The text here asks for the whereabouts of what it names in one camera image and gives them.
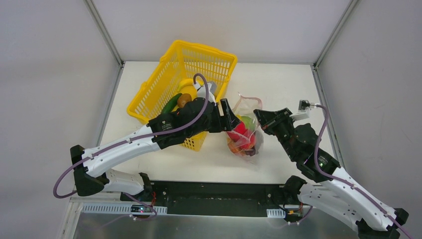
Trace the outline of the green cabbage toy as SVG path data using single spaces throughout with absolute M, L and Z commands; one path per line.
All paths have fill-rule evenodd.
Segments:
M 242 122 L 245 124 L 245 127 L 251 131 L 254 132 L 257 128 L 257 120 L 255 118 L 251 118 L 249 116 L 241 116 Z

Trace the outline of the red tomato toy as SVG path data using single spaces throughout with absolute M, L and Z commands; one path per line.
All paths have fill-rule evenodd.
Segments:
M 255 146 L 256 137 L 255 134 L 252 134 L 250 137 L 247 138 L 240 138 L 235 145 L 239 147 L 241 150 L 250 150 Z

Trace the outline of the clear pink-dotted zip bag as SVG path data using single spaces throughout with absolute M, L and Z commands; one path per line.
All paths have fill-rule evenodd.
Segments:
M 227 146 L 231 153 L 253 165 L 257 164 L 258 154 L 263 146 L 263 134 L 254 110 L 261 110 L 262 106 L 260 98 L 239 94 L 232 111 L 240 119 L 240 124 L 226 133 Z

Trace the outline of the yellow plastic basket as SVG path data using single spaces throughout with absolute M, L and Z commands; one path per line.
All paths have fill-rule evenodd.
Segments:
M 231 74 L 237 63 L 234 54 L 199 43 L 176 40 L 161 57 L 158 66 L 135 95 L 127 113 L 147 124 L 161 114 L 165 104 L 177 93 L 178 84 L 186 78 L 203 84 L 203 79 L 215 82 L 216 103 L 224 99 Z M 206 134 L 202 132 L 187 138 L 181 145 L 199 151 Z

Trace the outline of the purple grapes toy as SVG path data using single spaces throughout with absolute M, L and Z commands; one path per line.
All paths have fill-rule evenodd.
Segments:
M 255 147 L 252 147 L 250 149 L 245 149 L 244 152 L 248 156 L 254 156 L 256 154 L 257 150 L 256 150 Z

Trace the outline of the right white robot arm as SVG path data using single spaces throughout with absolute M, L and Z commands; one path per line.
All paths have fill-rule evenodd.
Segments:
M 253 111 L 262 130 L 280 142 L 289 159 L 322 189 L 291 176 L 282 188 L 285 202 L 301 202 L 327 213 L 357 232 L 361 239 L 398 239 L 409 214 L 378 200 L 357 183 L 339 162 L 320 149 L 320 137 L 310 123 L 294 126 L 288 108 Z

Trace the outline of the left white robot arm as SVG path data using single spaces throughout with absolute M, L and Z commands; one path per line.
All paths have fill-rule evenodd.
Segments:
M 174 112 L 160 114 L 138 131 L 107 145 L 70 149 L 73 176 L 78 196 L 91 196 L 101 191 L 120 191 L 147 201 L 152 194 L 145 173 L 128 174 L 113 167 L 137 156 L 182 144 L 202 132 L 231 131 L 240 124 L 227 99 L 212 103 L 196 98 Z

